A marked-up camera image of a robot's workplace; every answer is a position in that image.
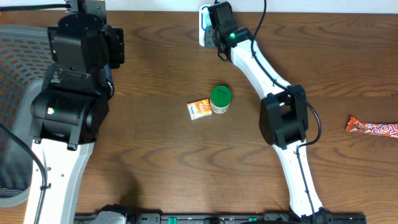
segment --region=green connector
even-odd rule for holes
[[[169,224],[177,224],[177,218],[169,218]]]

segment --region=orange box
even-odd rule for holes
[[[191,120],[210,116],[213,113],[210,108],[209,99],[189,103],[187,107],[191,115]]]

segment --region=small orange package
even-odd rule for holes
[[[372,124],[360,122],[353,116],[348,122],[347,132],[361,132],[398,138],[398,124]]]
[[[187,107],[189,114],[191,115],[191,120],[210,116],[212,114],[209,99],[189,103],[187,104]]]

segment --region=green lid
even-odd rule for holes
[[[225,107],[231,103],[232,93],[226,86],[217,86],[211,91],[211,102],[217,107]]]

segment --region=cable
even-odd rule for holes
[[[39,10],[39,9],[56,9],[56,8],[71,8],[71,4],[47,4],[36,6],[5,6],[0,7],[0,12],[6,11],[21,11],[21,10]]]
[[[53,63],[49,65],[49,67],[45,70],[42,91],[46,90],[51,84],[52,78],[55,75],[55,71],[57,70],[57,64]]]
[[[283,85],[279,84],[275,79],[273,79],[273,77],[272,77],[272,76],[267,72],[267,70],[262,66],[261,62],[259,61],[259,59],[258,59],[257,56],[256,56],[256,52],[254,51],[254,47],[253,47],[253,45],[254,45],[254,40],[256,39],[257,33],[259,32],[259,29],[260,29],[260,27],[261,27],[261,24],[262,24],[262,22],[263,22],[263,20],[264,20],[264,17],[265,17],[265,15],[266,15],[266,11],[267,11],[267,0],[264,0],[264,11],[262,12],[262,16],[261,16],[261,19],[260,19],[260,23],[259,23],[259,25],[257,26],[257,29],[256,29],[256,31],[254,32],[253,39],[252,39],[252,41],[251,41],[251,46],[250,46],[250,48],[251,48],[252,56],[254,57],[254,59],[256,60],[257,64],[258,64],[258,65],[260,66],[260,68],[262,69],[262,71],[268,76],[268,78],[272,81],[272,83],[273,83],[274,85],[276,85],[277,87],[279,87],[279,88],[281,88],[281,89],[287,91],[289,94],[293,95],[294,97],[298,98],[298,99],[301,100],[303,103],[305,103],[305,105],[306,105],[306,106],[310,109],[310,111],[313,113],[313,115],[314,115],[314,117],[315,117],[315,119],[316,119],[316,121],[317,121],[317,124],[318,124],[318,134],[317,134],[316,138],[315,138],[313,141],[311,141],[311,142],[306,142],[306,143],[303,143],[303,144],[297,146],[296,152],[295,152],[296,155],[297,155],[298,164],[300,165],[301,174],[302,174],[302,176],[303,176],[303,181],[304,181],[304,186],[305,186],[305,192],[307,193],[308,201],[310,202],[310,205],[311,205],[313,223],[316,223],[317,220],[316,220],[316,218],[315,218],[315,210],[314,210],[314,208],[313,208],[313,203],[312,203],[312,200],[311,200],[310,192],[309,192],[309,190],[308,190],[307,181],[305,180],[305,175],[304,175],[303,165],[302,165],[302,163],[301,163],[301,158],[300,158],[299,149],[300,149],[301,147],[310,146],[310,145],[315,144],[316,142],[318,142],[318,140],[321,138],[321,135],[322,135],[322,124],[321,124],[321,121],[320,121],[320,118],[319,118],[318,113],[315,111],[315,109],[312,107],[312,105],[311,105],[303,96],[301,96],[301,95],[299,95],[299,94],[296,94],[296,93],[293,92],[292,90],[290,90],[290,89],[284,87]]]
[[[9,135],[9,137],[16,142],[28,155],[33,159],[33,161],[37,164],[39,167],[40,173],[42,174],[42,186],[40,187],[41,193],[40,193],[40,198],[39,198],[39,203],[37,205],[37,211],[36,211],[36,216],[35,216],[35,224],[39,223],[40,219],[40,214],[42,212],[42,207],[43,207],[43,201],[44,201],[44,195],[45,191],[47,190],[47,173],[45,172],[44,166],[39,160],[39,158],[33,153],[32,150],[30,150],[29,146],[25,144],[20,138],[18,138],[15,134],[10,132],[4,125],[0,124],[0,128],[4,130],[5,133]]]

